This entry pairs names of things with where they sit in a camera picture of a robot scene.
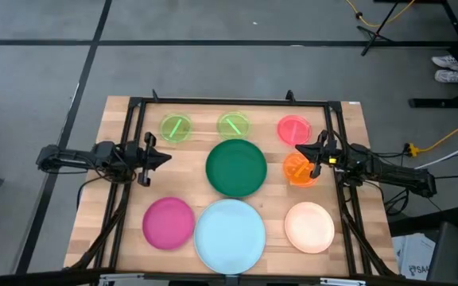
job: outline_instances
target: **white sneaker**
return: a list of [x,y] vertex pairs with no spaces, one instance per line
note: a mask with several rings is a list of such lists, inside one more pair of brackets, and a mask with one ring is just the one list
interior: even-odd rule
[[432,60],[438,67],[458,71],[458,61],[453,56],[433,56]]
[[436,71],[434,79],[440,83],[458,83],[458,71]]

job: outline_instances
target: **gray floor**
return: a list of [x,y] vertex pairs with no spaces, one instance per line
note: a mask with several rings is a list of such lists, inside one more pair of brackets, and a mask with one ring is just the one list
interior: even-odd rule
[[[379,22],[389,4],[355,0],[368,21]],[[458,1],[450,2],[458,17]],[[103,1],[0,0],[0,38],[91,39]],[[114,0],[106,40],[264,39],[364,40],[344,0],[159,1]],[[441,6],[413,6],[383,34],[403,41],[452,41],[456,34]],[[428,146],[458,126],[458,110],[413,110],[411,97],[449,98],[458,86],[436,83],[433,48],[100,47],[87,81],[69,147],[90,148],[108,95],[360,101],[374,150],[402,143]],[[44,175],[34,161],[55,143],[76,89],[87,47],[0,47],[0,274],[14,270]],[[458,135],[409,166],[451,152]],[[458,158],[431,168],[458,174]],[[75,219],[82,176],[58,179],[31,271],[60,269]],[[438,185],[433,201],[458,207],[458,180]],[[386,187],[386,197],[397,190]],[[413,197],[405,213],[435,211]]]

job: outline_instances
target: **wooden board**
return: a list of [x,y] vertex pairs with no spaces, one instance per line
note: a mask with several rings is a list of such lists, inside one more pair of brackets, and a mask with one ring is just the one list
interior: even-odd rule
[[[125,120],[129,97],[110,96],[99,128],[97,141],[119,141]],[[311,142],[326,128],[324,112],[319,107],[298,106],[226,106],[156,104],[146,106],[142,136],[150,131],[157,136],[157,150],[173,156],[157,172],[151,172],[151,187],[132,184],[130,203],[119,250],[117,270],[122,272],[176,272],[212,273],[196,255],[192,238],[181,248],[163,251],[152,247],[141,231],[142,216],[151,203],[166,196],[183,199],[199,218],[210,203],[223,197],[206,178],[204,165],[210,151],[222,139],[216,132],[216,121],[227,111],[243,112],[250,120],[251,132],[247,138],[265,154],[268,173],[265,183],[244,201],[261,215],[266,227],[266,247],[259,262],[246,274],[347,276],[347,263],[340,214],[337,207],[335,181],[331,169],[324,167],[315,186],[301,188],[289,186],[282,174],[282,161],[294,148],[282,143],[277,136],[277,122],[284,116],[296,114],[312,125]],[[179,144],[161,139],[159,124],[171,113],[187,114],[193,124],[188,141]],[[344,102],[343,115],[347,136],[351,142],[368,145],[367,130],[361,106],[357,102]],[[65,266],[76,262],[100,231],[110,184],[103,180],[84,188],[80,207],[65,258]],[[373,186],[359,188],[360,205],[367,239],[378,255],[394,271],[397,265],[381,195]],[[307,254],[294,248],[285,236],[284,218],[296,203],[311,201],[324,207],[333,218],[336,235],[332,245],[323,253]],[[109,239],[103,264],[107,265],[112,246]],[[359,248],[353,240],[356,258]]]

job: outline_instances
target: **green plate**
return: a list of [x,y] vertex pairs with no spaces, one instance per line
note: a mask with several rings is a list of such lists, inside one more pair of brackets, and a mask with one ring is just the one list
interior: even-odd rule
[[169,141],[178,143],[188,138],[192,123],[186,115],[170,114],[160,123],[160,134]]
[[266,159],[249,141],[232,139],[218,144],[206,160],[210,184],[230,197],[250,195],[266,178]]
[[248,135],[250,122],[242,113],[227,112],[220,116],[216,129],[224,139],[243,139]]

